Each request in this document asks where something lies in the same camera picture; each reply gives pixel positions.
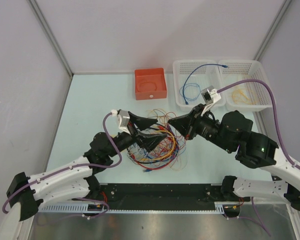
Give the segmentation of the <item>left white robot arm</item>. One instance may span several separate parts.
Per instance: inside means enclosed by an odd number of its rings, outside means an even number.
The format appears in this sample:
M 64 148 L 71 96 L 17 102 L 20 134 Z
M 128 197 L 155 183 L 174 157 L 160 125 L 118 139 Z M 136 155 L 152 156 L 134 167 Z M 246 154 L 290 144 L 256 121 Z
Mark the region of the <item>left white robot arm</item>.
M 7 192 L 7 199 L 2 206 L 7 214 L 7 207 L 20 204 L 20 221 L 34 216 L 42 208 L 67 200 L 101 201 L 102 188 L 96 174 L 118 166 L 122 160 L 121 152 L 132 145 L 151 152 L 162 142 L 164 132 L 145 133 L 156 124 L 155 119 L 137 116 L 130 111 L 114 110 L 108 113 L 102 125 L 109 117 L 116 117 L 121 130 L 112 137 L 105 128 L 98 132 L 90 148 L 79 158 L 51 171 L 27 176 L 20 172 L 14 176 Z

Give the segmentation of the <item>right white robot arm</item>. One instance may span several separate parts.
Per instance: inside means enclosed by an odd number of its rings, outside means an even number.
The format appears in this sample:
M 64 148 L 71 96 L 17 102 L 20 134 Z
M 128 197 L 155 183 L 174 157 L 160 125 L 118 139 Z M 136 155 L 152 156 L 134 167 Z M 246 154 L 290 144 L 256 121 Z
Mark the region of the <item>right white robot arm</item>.
M 227 201 L 239 198 L 263 198 L 283 201 L 300 212 L 300 167 L 289 166 L 279 145 L 268 136 L 252 130 L 253 121 L 239 111 L 226 113 L 221 121 L 205 105 L 195 106 L 190 113 L 171 118 L 168 123 L 187 141 L 201 136 L 250 169 L 262 169 L 277 177 L 275 181 L 254 181 L 225 176 L 220 194 Z

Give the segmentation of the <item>left white plastic basket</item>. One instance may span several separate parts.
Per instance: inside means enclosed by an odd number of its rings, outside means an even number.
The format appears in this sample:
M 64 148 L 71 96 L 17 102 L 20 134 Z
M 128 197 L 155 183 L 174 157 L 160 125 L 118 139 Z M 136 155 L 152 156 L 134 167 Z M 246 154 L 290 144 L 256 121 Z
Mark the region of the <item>left white plastic basket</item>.
M 174 94 L 177 106 L 187 112 L 203 103 L 201 90 L 222 87 L 220 69 L 224 66 L 209 59 L 183 59 L 172 64 Z

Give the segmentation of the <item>white plastic basket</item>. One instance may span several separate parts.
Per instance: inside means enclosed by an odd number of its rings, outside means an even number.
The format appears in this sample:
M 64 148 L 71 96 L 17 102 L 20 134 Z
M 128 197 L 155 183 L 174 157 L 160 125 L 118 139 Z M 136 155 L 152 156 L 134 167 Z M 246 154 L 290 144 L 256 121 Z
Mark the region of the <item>white plastic basket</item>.
M 220 69 L 221 86 L 255 79 L 269 85 L 268 77 L 262 64 L 256 60 L 224 59 L 218 62 L 227 68 Z M 272 107 L 268 90 L 258 82 L 246 82 L 236 85 L 223 93 L 225 105 L 229 111 L 260 112 Z
M 174 94 L 177 106 L 187 112 L 203 103 L 201 90 L 222 87 L 220 69 L 224 66 L 209 59 L 183 59 L 172 64 Z

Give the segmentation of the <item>orange square box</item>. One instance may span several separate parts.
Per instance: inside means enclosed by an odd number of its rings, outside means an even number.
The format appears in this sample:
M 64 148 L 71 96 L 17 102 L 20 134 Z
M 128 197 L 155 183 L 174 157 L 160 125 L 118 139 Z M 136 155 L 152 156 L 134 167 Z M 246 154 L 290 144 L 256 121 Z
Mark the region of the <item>orange square box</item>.
M 165 99 L 168 94 L 165 72 L 163 68 L 136 69 L 135 99 L 154 100 Z

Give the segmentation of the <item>right white plastic basket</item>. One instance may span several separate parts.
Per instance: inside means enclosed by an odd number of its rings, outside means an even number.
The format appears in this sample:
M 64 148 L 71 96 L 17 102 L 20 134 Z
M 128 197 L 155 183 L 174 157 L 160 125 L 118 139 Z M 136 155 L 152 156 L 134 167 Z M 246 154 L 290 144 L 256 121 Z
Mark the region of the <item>right white plastic basket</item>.
M 255 79 L 269 85 L 268 77 L 262 64 L 256 60 L 224 59 L 218 62 L 227 68 L 220 69 L 221 86 Z M 229 111 L 260 112 L 272 107 L 268 90 L 258 82 L 246 82 L 236 85 L 223 93 L 225 105 Z

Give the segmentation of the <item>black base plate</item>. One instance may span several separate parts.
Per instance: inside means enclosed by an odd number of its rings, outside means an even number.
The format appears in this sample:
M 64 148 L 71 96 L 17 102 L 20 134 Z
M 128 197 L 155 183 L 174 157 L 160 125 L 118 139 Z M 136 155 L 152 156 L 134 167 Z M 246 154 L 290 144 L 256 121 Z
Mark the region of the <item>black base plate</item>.
M 97 183 L 85 200 L 105 201 L 113 211 L 206 211 L 216 202 L 244 200 L 211 183 Z

